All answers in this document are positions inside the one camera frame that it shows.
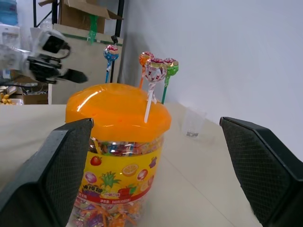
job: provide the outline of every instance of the candy jar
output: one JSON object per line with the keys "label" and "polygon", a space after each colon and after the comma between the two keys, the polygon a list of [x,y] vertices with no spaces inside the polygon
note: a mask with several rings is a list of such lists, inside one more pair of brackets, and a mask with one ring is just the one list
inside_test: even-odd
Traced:
{"label": "candy jar", "polygon": [[93,118],[89,150],[70,223],[76,227],[135,226],[143,213],[171,117],[147,93],[124,84],[96,85],[74,94],[66,122]]}

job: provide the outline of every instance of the pink lollipop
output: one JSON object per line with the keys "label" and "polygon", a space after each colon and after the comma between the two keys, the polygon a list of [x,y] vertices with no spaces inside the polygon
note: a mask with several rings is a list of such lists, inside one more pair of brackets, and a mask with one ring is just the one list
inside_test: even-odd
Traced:
{"label": "pink lollipop", "polygon": [[145,64],[145,77],[149,81],[148,84],[148,100],[145,111],[144,122],[147,123],[148,115],[152,104],[152,97],[154,96],[154,89],[156,83],[160,82],[165,78],[167,74],[167,66],[164,64],[162,59],[153,58],[147,60]]}

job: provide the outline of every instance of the white wall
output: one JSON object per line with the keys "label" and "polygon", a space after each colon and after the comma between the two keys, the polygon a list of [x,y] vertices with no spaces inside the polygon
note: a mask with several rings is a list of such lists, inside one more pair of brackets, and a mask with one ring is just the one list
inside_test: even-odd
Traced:
{"label": "white wall", "polygon": [[303,160],[302,9],[302,0],[131,0],[122,82],[139,84],[143,51],[176,58],[167,101],[216,123],[266,126]]}

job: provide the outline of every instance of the clear plastic cup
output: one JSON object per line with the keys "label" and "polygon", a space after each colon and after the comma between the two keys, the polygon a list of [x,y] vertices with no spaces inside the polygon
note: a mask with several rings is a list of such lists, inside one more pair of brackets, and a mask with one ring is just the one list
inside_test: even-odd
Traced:
{"label": "clear plastic cup", "polygon": [[182,133],[191,138],[199,138],[205,118],[206,112],[188,107],[182,123]]}

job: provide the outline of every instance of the orange slice illustration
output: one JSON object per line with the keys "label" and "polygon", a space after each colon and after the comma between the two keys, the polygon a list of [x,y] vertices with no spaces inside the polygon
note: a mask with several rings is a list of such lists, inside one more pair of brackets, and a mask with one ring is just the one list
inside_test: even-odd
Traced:
{"label": "orange slice illustration", "polygon": [[131,164],[131,165],[125,166],[122,169],[122,173],[124,176],[133,176],[136,174],[138,168],[139,168],[138,165]]}

